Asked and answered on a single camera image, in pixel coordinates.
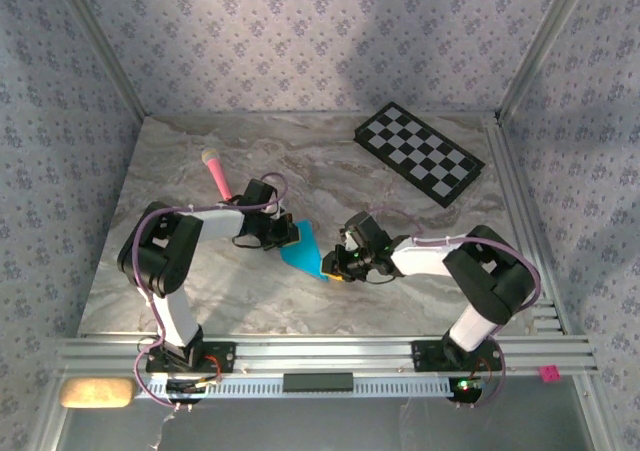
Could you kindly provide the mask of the blue cloth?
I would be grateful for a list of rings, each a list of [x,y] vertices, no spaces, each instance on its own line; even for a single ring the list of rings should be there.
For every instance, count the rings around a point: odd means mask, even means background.
[[[296,222],[295,225],[299,232],[299,240],[280,249],[282,260],[289,266],[309,276],[327,281],[328,277],[321,270],[322,256],[313,232],[312,223],[309,220],[303,220]]]

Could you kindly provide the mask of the pink toy microphone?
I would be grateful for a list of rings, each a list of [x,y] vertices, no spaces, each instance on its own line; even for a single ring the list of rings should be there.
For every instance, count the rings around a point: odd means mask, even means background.
[[[229,201],[232,198],[232,193],[217,150],[214,148],[204,149],[201,153],[201,159],[211,173],[220,195],[225,201]]]

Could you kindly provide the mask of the black white checkerboard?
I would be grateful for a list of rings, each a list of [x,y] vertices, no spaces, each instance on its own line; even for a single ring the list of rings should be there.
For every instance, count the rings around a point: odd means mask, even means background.
[[[354,141],[443,208],[485,167],[481,159],[394,102],[357,127]]]

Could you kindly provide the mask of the controller board with green light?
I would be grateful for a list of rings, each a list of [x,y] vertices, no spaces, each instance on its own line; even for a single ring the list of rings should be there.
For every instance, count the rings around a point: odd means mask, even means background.
[[[456,404],[475,405],[481,398],[485,381],[478,377],[450,378],[452,395],[448,400]]]

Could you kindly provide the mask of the tan oblong sponge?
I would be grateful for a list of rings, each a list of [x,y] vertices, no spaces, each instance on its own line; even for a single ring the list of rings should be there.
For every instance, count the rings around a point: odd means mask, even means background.
[[[59,403],[67,409],[119,409],[134,399],[136,382],[131,378],[74,377],[59,392]]]

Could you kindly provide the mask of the long aluminium mounting rail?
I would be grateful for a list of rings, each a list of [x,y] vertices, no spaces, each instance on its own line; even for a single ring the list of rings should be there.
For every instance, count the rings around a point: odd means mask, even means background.
[[[231,336],[214,342],[234,342],[235,377],[275,376],[294,372],[352,372],[356,375],[411,374],[414,336]],[[536,375],[544,365],[556,365],[563,376],[595,374],[598,366],[584,336],[502,336],[497,339],[505,369],[511,375]],[[69,371],[128,373],[143,350],[137,335],[87,335],[65,339],[58,359]]]

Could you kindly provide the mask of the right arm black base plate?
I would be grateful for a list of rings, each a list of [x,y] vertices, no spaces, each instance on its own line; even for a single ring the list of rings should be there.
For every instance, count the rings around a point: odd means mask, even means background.
[[[503,369],[498,347],[489,340],[483,341],[471,352],[442,339],[416,340],[411,342],[411,358],[416,372],[471,373]]]

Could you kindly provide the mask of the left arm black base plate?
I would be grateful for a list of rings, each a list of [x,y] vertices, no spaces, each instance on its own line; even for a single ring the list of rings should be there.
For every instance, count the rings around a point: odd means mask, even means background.
[[[170,374],[229,374],[234,370],[235,358],[234,342],[203,341],[194,349],[189,349],[186,357],[172,353],[163,345],[149,352],[145,371]]]

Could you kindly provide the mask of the aluminium side rail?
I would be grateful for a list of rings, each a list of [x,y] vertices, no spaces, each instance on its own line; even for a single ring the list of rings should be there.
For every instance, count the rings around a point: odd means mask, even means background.
[[[495,115],[487,113],[482,122],[504,193],[515,243],[540,273],[542,291],[531,311],[533,328],[540,334],[570,335],[573,329],[558,291],[549,246],[537,227],[537,207],[528,196],[526,176],[518,166],[513,147]]]

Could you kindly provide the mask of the aluminium frame post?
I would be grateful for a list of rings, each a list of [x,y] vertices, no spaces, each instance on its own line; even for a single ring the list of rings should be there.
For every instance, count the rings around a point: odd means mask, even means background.
[[[141,125],[148,115],[135,88],[121,66],[115,49],[101,29],[88,0],[64,0],[78,23],[92,50],[101,62],[105,73],[114,84],[129,113]]]
[[[517,110],[579,0],[553,0],[509,85],[496,120],[507,121]]]

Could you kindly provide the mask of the aluminium frame bar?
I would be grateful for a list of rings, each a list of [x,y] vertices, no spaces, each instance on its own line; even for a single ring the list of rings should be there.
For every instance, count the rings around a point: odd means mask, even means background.
[[[616,423],[599,377],[576,375],[573,382],[595,451],[618,451]]]
[[[44,398],[32,426],[27,451],[56,451],[66,420],[66,409],[60,404],[64,379],[52,378],[44,390]]]

